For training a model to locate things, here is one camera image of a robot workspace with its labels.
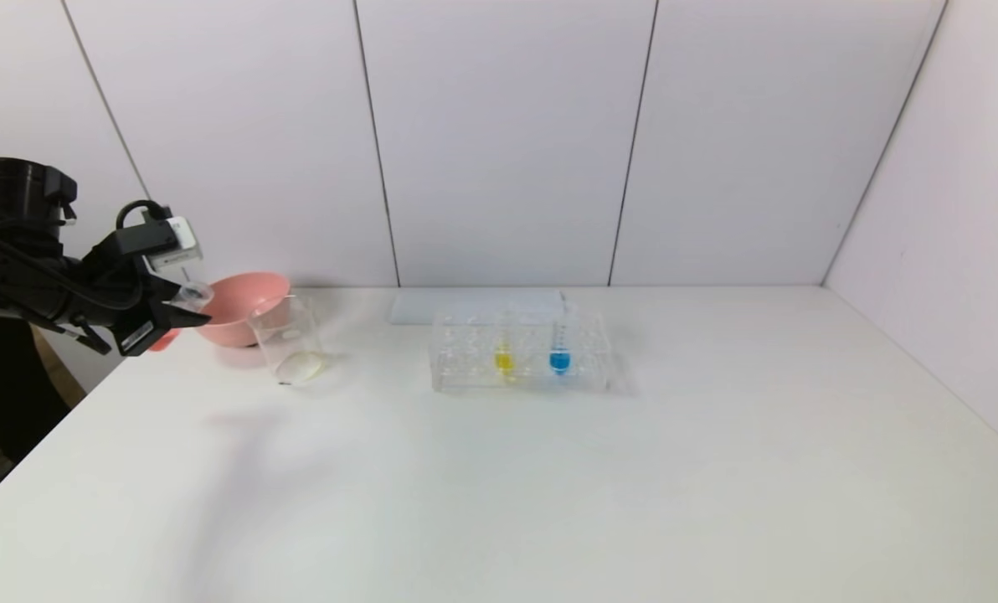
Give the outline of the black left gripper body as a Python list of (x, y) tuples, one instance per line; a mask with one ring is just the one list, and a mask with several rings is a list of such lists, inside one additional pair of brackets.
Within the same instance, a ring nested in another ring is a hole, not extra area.
[(161, 302), (153, 295), (155, 275), (141, 257), (108, 271), (73, 260), (65, 275), (86, 294), (67, 291), (60, 325), (77, 329), (101, 354), (116, 350), (122, 358), (136, 358), (169, 332), (161, 328)]

